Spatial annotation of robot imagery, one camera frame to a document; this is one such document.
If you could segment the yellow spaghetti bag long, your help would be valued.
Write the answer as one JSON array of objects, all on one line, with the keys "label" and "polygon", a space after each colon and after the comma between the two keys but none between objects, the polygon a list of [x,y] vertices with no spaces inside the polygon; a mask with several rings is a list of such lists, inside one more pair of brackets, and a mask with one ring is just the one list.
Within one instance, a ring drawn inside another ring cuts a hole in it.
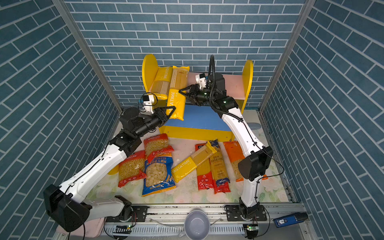
[{"label": "yellow spaghetti bag long", "polygon": [[179,93],[179,90],[187,87],[188,74],[190,67],[176,67],[173,66],[173,75],[169,89],[167,107],[176,107],[170,119],[184,121],[186,97]]}]

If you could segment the blue-top Moli pasta bag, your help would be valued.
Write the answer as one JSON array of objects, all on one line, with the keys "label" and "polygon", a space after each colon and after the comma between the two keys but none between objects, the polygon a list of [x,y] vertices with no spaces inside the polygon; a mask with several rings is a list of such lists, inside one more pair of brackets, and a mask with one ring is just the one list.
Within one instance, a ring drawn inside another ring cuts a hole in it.
[{"label": "blue-top Moli pasta bag", "polygon": [[230,179],[218,140],[210,141],[210,144],[217,151],[210,157],[210,164],[213,179],[215,180],[216,186],[219,187],[225,183],[229,183]]}]

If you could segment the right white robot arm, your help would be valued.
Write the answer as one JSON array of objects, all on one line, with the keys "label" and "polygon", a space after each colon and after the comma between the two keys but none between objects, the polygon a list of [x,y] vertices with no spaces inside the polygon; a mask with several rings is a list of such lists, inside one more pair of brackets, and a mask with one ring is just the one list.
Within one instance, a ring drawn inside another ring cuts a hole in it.
[{"label": "right white robot arm", "polygon": [[243,151],[244,159],[238,164],[244,179],[240,197],[240,212],[244,219],[251,219],[261,210],[259,193],[262,178],[269,168],[273,150],[265,147],[243,118],[241,109],[233,97],[227,95],[225,79],[221,74],[197,76],[197,83],[179,90],[192,104],[209,104],[211,109],[228,125]]}]

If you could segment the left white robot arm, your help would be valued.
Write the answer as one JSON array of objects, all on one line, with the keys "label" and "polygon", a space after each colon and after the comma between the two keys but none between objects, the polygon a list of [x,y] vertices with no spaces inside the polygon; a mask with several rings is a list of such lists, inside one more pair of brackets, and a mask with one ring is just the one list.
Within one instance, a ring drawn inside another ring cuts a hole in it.
[{"label": "left white robot arm", "polygon": [[135,107],[125,109],[119,118],[123,128],[107,143],[105,150],[70,179],[59,186],[51,184],[44,190],[47,215],[69,233],[94,219],[129,220],[132,204],[122,196],[96,202],[85,199],[107,173],[135,152],[145,134],[170,119],[172,113],[167,110],[167,107],[155,108],[148,115]]}]

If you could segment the yellow shelf unit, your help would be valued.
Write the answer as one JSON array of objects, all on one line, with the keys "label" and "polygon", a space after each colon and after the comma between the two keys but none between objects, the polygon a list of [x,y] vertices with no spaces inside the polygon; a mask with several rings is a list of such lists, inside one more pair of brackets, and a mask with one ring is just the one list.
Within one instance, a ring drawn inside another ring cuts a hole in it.
[{"label": "yellow shelf unit", "polygon": [[[146,55],[142,65],[142,77],[145,90],[153,92],[153,83],[159,67],[154,55]],[[227,95],[233,97],[244,112],[252,86],[254,76],[253,61],[247,60],[242,75],[223,75],[226,84]],[[170,138],[210,140],[218,139],[220,142],[232,141],[235,136],[210,107],[198,107],[185,105],[184,119],[170,119],[159,128],[161,134],[167,134]]]}]

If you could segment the blue shell pasta bag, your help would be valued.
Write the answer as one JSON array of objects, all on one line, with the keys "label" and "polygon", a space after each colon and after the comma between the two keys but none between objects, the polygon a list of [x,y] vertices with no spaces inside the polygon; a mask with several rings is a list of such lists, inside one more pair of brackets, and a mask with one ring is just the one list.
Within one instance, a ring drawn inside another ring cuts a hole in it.
[{"label": "blue shell pasta bag", "polygon": [[145,161],[144,187],[142,196],[149,196],[157,193],[166,192],[176,188],[176,183],[172,176],[173,158],[172,146],[150,153]]}]

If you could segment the orange pasta bag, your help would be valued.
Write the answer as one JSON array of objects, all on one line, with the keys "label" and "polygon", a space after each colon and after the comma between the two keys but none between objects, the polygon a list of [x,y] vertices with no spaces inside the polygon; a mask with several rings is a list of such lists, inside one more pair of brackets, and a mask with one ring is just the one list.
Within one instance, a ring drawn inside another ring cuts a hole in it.
[{"label": "orange pasta bag", "polygon": [[224,142],[224,146],[237,182],[243,181],[245,177],[248,182],[255,184],[257,180],[267,178],[265,171],[271,161],[268,154],[268,151],[272,151],[271,147],[260,149],[258,152],[251,150],[250,154],[244,154],[241,144],[237,141]]}]

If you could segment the red macaroni bag upper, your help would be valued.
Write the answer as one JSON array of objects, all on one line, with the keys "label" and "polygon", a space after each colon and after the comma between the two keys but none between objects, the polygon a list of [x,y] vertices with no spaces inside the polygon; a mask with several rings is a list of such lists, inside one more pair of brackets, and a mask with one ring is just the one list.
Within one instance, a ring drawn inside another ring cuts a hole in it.
[{"label": "red macaroni bag upper", "polygon": [[167,134],[152,136],[144,140],[145,153],[148,157],[152,152],[166,148],[169,145]]}]

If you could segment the red macaroni bag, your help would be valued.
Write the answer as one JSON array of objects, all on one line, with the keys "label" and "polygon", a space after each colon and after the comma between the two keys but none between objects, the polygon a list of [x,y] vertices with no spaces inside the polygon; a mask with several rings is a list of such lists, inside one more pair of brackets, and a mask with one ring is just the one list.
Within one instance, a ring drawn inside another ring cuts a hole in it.
[{"label": "red macaroni bag", "polygon": [[119,188],[124,187],[129,182],[146,178],[145,160],[146,153],[142,150],[135,152],[119,164]]},{"label": "red macaroni bag", "polygon": [[167,134],[152,136],[144,140],[145,153],[148,157],[152,152],[166,148],[169,145]]}]

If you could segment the red macaroni bag lower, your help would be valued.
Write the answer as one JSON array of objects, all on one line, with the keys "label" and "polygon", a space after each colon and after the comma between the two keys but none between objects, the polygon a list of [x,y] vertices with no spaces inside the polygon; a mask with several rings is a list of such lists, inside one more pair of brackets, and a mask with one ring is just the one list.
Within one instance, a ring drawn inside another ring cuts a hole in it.
[{"label": "red macaroni bag lower", "polygon": [[146,153],[142,150],[135,152],[119,164],[119,188],[124,187],[129,182],[146,178],[145,160]]}]

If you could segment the grey oval case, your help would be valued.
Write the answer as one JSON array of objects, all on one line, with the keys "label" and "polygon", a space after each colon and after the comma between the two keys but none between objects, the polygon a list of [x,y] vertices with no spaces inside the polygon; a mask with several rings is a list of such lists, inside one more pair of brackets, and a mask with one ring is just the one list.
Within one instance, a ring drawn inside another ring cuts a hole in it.
[{"label": "grey oval case", "polygon": [[262,128],[260,123],[248,123],[248,126],[251,130],[259,130]]}]

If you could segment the red spaghetti bag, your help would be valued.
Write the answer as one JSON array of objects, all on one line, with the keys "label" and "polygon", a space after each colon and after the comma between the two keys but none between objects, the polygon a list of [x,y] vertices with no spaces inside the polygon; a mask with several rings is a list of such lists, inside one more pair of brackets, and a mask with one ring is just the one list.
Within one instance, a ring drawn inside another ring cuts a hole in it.
[{"label": "red spaghetti bag", "polygon": [[196,144],[196,151],[199,149],[205,149],[200,155],[198,155],[198,160],[201,162],[197,167],[197,184],[198,190],[213,189],[213,177],[211,172],[210,165],[210,156],[213,154],[210,148],[206,147],[204,144]]},{"label": "red spaghetti bag", "polygon": [[214,194],[231,192],[228,182],[224,182],[222,184],[217,184],[216,182],[214,182],[213,186],[214,186]]}]

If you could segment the yellow pen cup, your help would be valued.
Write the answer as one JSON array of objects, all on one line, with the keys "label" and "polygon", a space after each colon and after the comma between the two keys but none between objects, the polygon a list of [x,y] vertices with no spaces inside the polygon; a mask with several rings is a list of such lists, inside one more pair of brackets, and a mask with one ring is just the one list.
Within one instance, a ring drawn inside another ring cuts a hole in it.
[{"label": "yellow pen cup", "polygon": [[119,165],[116,165],[114,168],[112,168],[109,172],[108,175],[115,175],[119,172]]}]

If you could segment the grey bowl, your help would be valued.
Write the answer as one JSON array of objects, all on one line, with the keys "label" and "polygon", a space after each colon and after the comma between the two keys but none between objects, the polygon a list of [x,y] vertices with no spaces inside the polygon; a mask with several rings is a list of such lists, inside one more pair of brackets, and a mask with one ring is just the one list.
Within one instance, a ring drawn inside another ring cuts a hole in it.
[{"label": "grey bowl", "polygon": [[204,240],[210,231],[210,220],[202,210],[191,211],[184,222],[184,230],[178,234],[179,238],[187,236],[190,240]]}]

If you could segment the pink tray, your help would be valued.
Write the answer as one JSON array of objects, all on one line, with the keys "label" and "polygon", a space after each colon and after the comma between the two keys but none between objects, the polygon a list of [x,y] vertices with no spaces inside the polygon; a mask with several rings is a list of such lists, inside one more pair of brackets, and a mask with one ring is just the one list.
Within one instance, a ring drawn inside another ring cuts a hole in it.
[{"label": "pink tray", "polygon": [[85,234],[86,238],[97,238],[102,233],[105,220],[106,218],[100,218],[88,221],[85,223],[85,232],[84,227],[79,227],[75,231],[71,232],[71,236],[82,237]]}]

